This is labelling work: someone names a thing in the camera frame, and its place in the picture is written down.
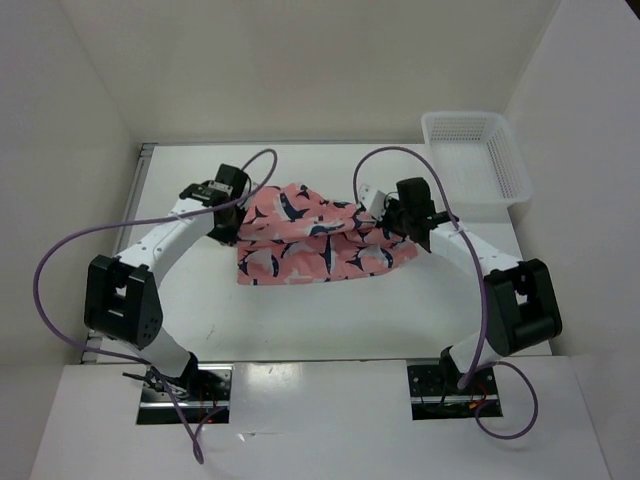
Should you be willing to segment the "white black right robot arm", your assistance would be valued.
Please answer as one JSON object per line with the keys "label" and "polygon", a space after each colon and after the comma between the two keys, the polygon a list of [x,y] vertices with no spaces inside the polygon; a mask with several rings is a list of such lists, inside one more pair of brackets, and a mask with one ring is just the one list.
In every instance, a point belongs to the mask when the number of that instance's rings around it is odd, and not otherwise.
{"label": "white black right robot arm", "polygon": [[438,212],[423,178],[402,180],[396,189],[398,197],[386,202],[382,225],[479,282],[480,329],[440,354],[438,378],[446,391],[460,393],[480,367],[560,335],[561,315],[544,262],[509,255],[457,217]]}

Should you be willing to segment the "pink shark print shorts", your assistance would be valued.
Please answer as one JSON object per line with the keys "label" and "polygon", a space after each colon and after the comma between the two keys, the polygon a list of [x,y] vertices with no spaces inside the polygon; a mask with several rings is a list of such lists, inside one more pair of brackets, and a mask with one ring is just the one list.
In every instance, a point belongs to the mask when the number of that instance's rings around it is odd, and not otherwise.
{"label": "pink shark print shorts", "polygon": [[413,242],[381,227],[364,207],[296,183],[253,197],[236,249],[236,280],[244,286],[374,277],[418,256]]}

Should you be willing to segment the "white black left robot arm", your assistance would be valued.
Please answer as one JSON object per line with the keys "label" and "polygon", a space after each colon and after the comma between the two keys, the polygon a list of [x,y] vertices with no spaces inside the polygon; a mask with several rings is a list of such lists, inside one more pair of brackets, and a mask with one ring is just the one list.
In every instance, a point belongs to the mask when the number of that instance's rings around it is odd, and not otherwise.
{"label": "white black left robot arm", "polygon": [[196,355],[166,331],[159,286],[198,240],[235,242],[252,187],[246,172],[223,164],[214,179],[185,188],[170,213],[137,243],[114,257],[98,255],[89,265],[85,325],[154,367],[153,381],[164,382],[177,399],[212,395],[221,379],[201,370]]}

